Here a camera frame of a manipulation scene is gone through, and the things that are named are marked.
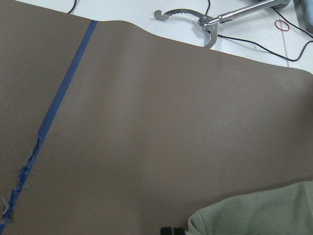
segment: white surface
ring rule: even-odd
[[[19,1],[62,12],[68,12],[74,3],[74,0]],[[256,2],[257,0],[211,0],[211,8],[208,15],[215,17]],[[131,22],[155,35],[202,47],[206,35],[197,24],[197,18],[181,14],[170,17],[166,22],[154,19],[155,10],[160,9],[164,13],[176,8],[189,8],[204,13],[207,8],[207,1],[78,0],[73,14],[98,21],[122,20]],[[293,1],[281,13],[289,21],[298,25]],[[220,24],[219,34],[252,40],[278,54],[287,55],[292,59],[297,58],[302,46],[308,41],[308,36],[303,36],[303,33],[299,33],[297,29],[292,27],[288,32],[278,30],[274,26],[275,20],[278,19],[279,16],[272,9],[262,10],[227,22],[224,25]],[[250,43],[235,42],[221,38],[217,40],[212,49],[268,64],[299,68],[313,73],[313,60],[309,58],[313,52],[313,44],[307,47],[303,57],[298,62],[287,62]]]

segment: wire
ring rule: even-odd
[[[273,52],[273,51],[271,51],[271,50],[265,48],[264,46],[262,46],[262,45],[260,45],[260,44],[258,44],[258,43],[256,43],[256,42],[250,41],[250,40],[245,40],[245,39],[240,39],[240,38],[227,37],[227,36],[223,36],[223,35],[221,35],[221,34],[218,34],[217,36],[219,36],[220,38],[232,39],[232,40],[237,40],[237,41],[242,41],[242,42],[246,42],[246,43],[255,44],[255,45],[257,45],[258,47],[262,48],[263,50],[266,50],[267,52],[269,52],[269,53],[271,53],[271,54],[273,54],[273,55],[276,55],[276,56],[278,56],[278,57],[280,57],[280,58],[283,58],[283,59],[288,60],[288,61],[291,61],[291,62],[298,61],[298,60],[301,58],[301,56],[302,56],[302,54],[303,54],[305,48],[307,47],[307,45],[310,44],[310,43],[313,43],[313,41],[308,41],[308,42],[303,46],[303,48],[302,48],[302,50],[301,50],[300,55],[298,56],[298,58],[296,58],[296,59],[290,59],[290,58],[287,58],[287,57],[285,57],[285,56],[283,56],[283,55],[277,54],[277,53],[275,53],[275,52]]]
[[[210,9],[210,6],[211,6],[211,1],[207,0],[207,3],[208,3],[208,6],[207,6],[207,9],[206,9],[206,12],[205,12],[206,15],[209,12],[209,9]]]
[[[276,9],[274,9],[274,8],[272,8],[272,9],[273,9],[278,15],[280,15],[281,18],[283,18],[286,22],[288,22],[290,25],[292,25],[293,27],[295,27],[295,28],[301,30],[302,32],[306,33],[306,34],[309,35],[311,38],[313,38],[313,36],[312,36],[311,34],[309,34],[307,31],[305,31],[305,30],[303,30],[303,29],[301,29],[301,28],[295,26],[293,23],[289,22],[289,21],[288,21],[285,17],[283,17]],[[291,62],[296,62],[296,61],[298,61],[298,60],[301,58],[301,56],[302,56],[302,54],[303,54],[305,48],[307,47],[307,45],[310,44],[310,43],[313,43],[313,41],[308,41],[307,43],[305,43],[305,45],[303,46],[303,48],[302,48],[302,50],[301,50],[301,52],[300,52],[298,58],[296,58],[296,59],[290,59],[290,58],[288,58],[288,57],[286,57],[286,56],[277,54],[277,53],[275,53],[275,52],[273,52],[273,51],[271,51],[271,50],[265,48],[264,46],[262,46],[262,45],[260,45],[260,44],[258,44],[258,43],[256,43],[256,42],[254,42],[254,41],[245,40],[245,39],[240,39],[240,38],[233,38],[233,37],[228,37],[228,36],[223,36],[223,35],[220,35],[220,34],[218,34],[218,37],[220,37],[220,38],[226,38],[226,39],[231,39],[231,40],[237,40],[237,41],[246,42],[246,43],[255,44],[255,45],[257,45],[258,47],[262,48],[263,50],[265,50],[265,51],[267,51],[267,52],[269,52],[269,53],[271,53],[271,54],[273,54],[273,55],[276,55],[276,56],[278,56],[278,57],[280,57],[280,58],[283,58],[283,59],[285,59],[285,60],[291,61]]]
[[[70,9],[70,11],[68,12],[68,14],[70,14],[70,13],[75,9],[76,4],[77,4],[77,0],[75,0],[73,7],[72,7],[72,9]]]

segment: green sweater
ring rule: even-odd
[[[225,199],[188,227],[187,235],[313,235],[313,181]]]

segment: blue tape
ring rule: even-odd
[[[40,148],[42,144],[45,141],[45,137],[49,131],[49,128],[53,122],[53,119],[58,112],[58,109],[62,103],[62,100],[64,98],[65,93],[67,92],[68,86],[70,85],[70,82],[72,81],[72,78],[76,72],[76,69],[79,65],[79,62],[84,54],[84,51],[88,45],[88,42],[92,36],[92,33],[94,32],[98,21],[91,21],[87,31],[85,32],[85,35],[76,51],[76,54],[67,70],[67,73],[65,74],[65,77],[48,109],[47,114],[45,115],[45,118],[38,130],[37,133],[37,142],[28,157],[26,163],[24,166],[20,169],[19,172],[19,178],[18,183],[14,189],[12,189],[9,199],[7,202],[7,210],[2,214],[3,221],[0,223],[0,235],[3,233],[3,230],[5,229],[6,224],[10,221],[10,216],[13,212],[14,206],[18,200],[18,197],[23,189],[23,186],[27,180],[27,177],[35,163],[35,160],[37,158],[37,155],[40,151]]]

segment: brown mat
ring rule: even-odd
[[[102,22],[4,234],[157,235],[313,179],[312,140],[310,73]]]

